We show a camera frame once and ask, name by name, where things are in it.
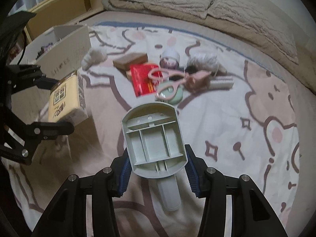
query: wooden bed frame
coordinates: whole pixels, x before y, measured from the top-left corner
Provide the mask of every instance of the wooden bed frame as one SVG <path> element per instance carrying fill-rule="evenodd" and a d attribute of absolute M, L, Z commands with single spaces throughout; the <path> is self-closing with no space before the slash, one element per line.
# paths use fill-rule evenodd
<path fill-rule="evenodd" d="M 27 42 L 55 25 L 78 23 L 104 10 L 102 0 L 44 0 L 29 11 L 36 16 L 25 27 Z"/>

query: scissors handle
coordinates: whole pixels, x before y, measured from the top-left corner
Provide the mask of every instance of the scissors handle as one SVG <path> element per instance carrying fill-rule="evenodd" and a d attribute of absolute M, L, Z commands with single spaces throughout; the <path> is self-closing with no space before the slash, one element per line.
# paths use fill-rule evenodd
<path fill-rule="evenodd" d="M 168 75 L 167 76 L 162 76 L 162 77 L 157 77 L 157 76 L 153 75 L 156 72 L 165 72 L 165 73 L 168 73 Z M 183 73 L 183 72 L 181 72 L 179 70 L 164 69 L 164 68 L 155 68 L 155 69 L 152 69 L 151 71 L 149 71 L 149 73 L 148 73 L 148 78 L 149 79 L 158 80 L 158 81 L 166 80 L 166 79 L 168 79 L 171 76 L 182 76 L 182 77 L 184 77 L 185 73 Z"/>
<path fill-rule="evenodd" d="M 176 82 L 173 82 L 173 83 L 171 82 L 171 83 L 169 83 L 169 84 L 167 84 L 167 85 L 165 85 L 163 87 L 160 87 L 160 88 L 157 89 L 157 93 L 155 94 L 155 97 L 157 99 L 159 99 L 159 100 L 166 100 L 166 101 L 171 100 L 173 97 L 175 97 L 179 85 L 182 85 L 184 83 L 185 83 L 185 80 L 181 79 L 179 81 L 176 81 Z M 173 89 L 172 93 L 169 96 L 164 96 L 162 94 L 162 91 L 166 90 L 166 89 L 168 89 L 170 87 L 172 87 L 172 89 Z"/>

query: bedspread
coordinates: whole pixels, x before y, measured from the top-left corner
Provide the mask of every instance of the bedspread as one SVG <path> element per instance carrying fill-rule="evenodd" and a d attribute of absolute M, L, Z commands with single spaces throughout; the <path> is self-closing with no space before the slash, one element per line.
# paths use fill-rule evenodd
<path fill-rule="evenodd" d="M 136 98 L 132 84 L 112 60 L 135 51 L 148 53 L 149 61 L 158 63 L 167 47 L 179 52 L 181 65 L 194 50 L 215 52 L 234 79 L 231 90 L 184 92 L 176 106 L 184 142 L 224 175 L 248 174 L 286 225 L 298 184 L 300 153 L 291 98 L 280 78 L 229 47 L 180 29 L 103 22 L 90 28 L 90 33 L 91 45 L 106 46 L 109 58 L 81 70 L 91 115 L 69 136 L 71 157 L 64 147 L 56 151 L 53 141 L 45 141 L 31 166 L 3 159 L 31 230 L 68 175 L 95 174 L 123 153 L 121 119 L 130 108 L 154 101 L 153 95 Z M 113 199 L 121 236 L 197 235 L 204 199 L 191 192 L 184 169 L 176 178 L 182 205 L 166 212 L 155 181 L 132 173 L 126 193 Z M 227 208 L 225 236 L 230 236 L 229 197 Z M 87 215 L 88 236 L 93 236 L 90 199 Z"/>

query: red package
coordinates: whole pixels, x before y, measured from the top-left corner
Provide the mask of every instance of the red package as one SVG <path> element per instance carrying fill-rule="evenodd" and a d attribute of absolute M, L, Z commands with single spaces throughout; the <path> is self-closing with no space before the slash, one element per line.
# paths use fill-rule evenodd
<path fill-rule="evenodd" d="M 159 68 L 159 66 L 156 64 L 135 64 L 130 66 L 136 97 L 156 92 L 159 82 L 148 78 L 149 71 L 155 68 Z M 162 77 L 162 74 L 157 72 L 153 76 Z"/>

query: silver screw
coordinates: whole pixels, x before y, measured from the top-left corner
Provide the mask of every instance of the silver screw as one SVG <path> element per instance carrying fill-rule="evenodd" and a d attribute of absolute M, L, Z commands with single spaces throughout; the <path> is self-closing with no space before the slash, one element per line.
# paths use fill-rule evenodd
<path fill-rule="evenodd" d="M 250 180 L 250 177 L 248 175 L 242 175 L 241 179 L 243 179 L 245 182 L 248 182 Z"/>
<path fill-rule="evenodd" d="M 26 158 L 28 156 L 28 151 L 26 149 L 22 150 L 22 156 Z"/>
<path fill-rule="evenodd" d="M 103 173 L 108 174 L 112 172 L 112 169 L 108 166 L 108 167 L 105 167 L 102 171 Z"/>
<path fill-rule="evenodd" d="M 35 128 L 35 129 L 34 129 L 34 133 L 35 133 L 35 134 L 40 134 L 40 129 L 39 129 L 38 127 Z"/>
<path fill-rule="evenodd" d="M 71 182 L 75 181 L 76 179 L 77 179 L 77 176 L 76 176 L 76 175 L 70 175 L 70 176 L 68 177 L 68 180 L 71 181 Z"/>
<path fill-rule="evenodd" d="M 206 171 L 207 171 L 208 173 L 210 173 L 210 174 L 214 174 L 214 173 L 216 172 L 216 169 L 213 168 L 213 167 L 208 167 L 208 168 L 206 169 Z"/>

